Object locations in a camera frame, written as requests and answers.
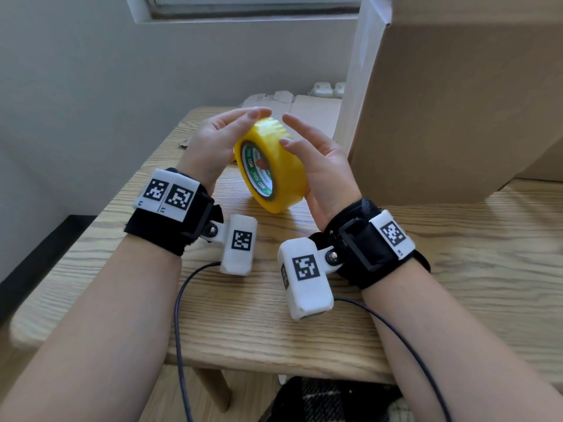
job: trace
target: window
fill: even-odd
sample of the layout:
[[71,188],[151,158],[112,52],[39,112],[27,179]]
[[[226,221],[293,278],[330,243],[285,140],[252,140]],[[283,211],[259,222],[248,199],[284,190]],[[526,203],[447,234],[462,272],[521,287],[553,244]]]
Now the window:
[[361,0],[148,0],[153,19],[313,16],[358,13]]

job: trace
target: tape label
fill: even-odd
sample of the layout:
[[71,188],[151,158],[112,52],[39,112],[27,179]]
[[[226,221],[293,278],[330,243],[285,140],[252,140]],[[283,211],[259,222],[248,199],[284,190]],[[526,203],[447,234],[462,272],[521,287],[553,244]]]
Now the tape label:
[[258,193],[264,197],[269,197],[274,191],[270,170],[261,169],[256,165],[258,160],[263,159],[258,148],[252,144],[245,144],[242,147],[241,155],[243,159],[244,171],[250,183]]

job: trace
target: table leg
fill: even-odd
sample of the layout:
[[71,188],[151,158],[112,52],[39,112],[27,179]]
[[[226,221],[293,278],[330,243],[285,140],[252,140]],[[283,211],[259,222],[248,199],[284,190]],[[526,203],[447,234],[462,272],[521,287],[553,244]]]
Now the table leg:
[[229,409],[229,404],[231,404],[233,391],[231,391],[229,385],[227,385],[227,381],[221,370],[202,369],[200,367],[193,367],[193,369],[212,400],[215,402],[215,405],[221,412],[226,412]]

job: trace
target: forearm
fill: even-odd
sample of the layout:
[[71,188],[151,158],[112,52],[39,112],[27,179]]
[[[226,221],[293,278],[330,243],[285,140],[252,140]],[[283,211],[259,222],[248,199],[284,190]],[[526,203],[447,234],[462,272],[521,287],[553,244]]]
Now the forearm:
[[[455,421],[556,421],[563,399],[422,266],[409,261],[363,291],[365,303],[405,336],[432,372]],[[379,321],[395,379],[417,421],[443,420],[422,370]]]
[[3,421],[136,421],[168,346],[181,258],[126,236],[6,397]]

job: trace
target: patterned fabric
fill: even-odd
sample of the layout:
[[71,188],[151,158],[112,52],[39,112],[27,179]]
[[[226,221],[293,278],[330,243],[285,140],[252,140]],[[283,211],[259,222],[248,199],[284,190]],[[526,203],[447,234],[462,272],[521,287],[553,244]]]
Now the patterned fabric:
[[258,422],[414,422],[394,385],[293,377]]

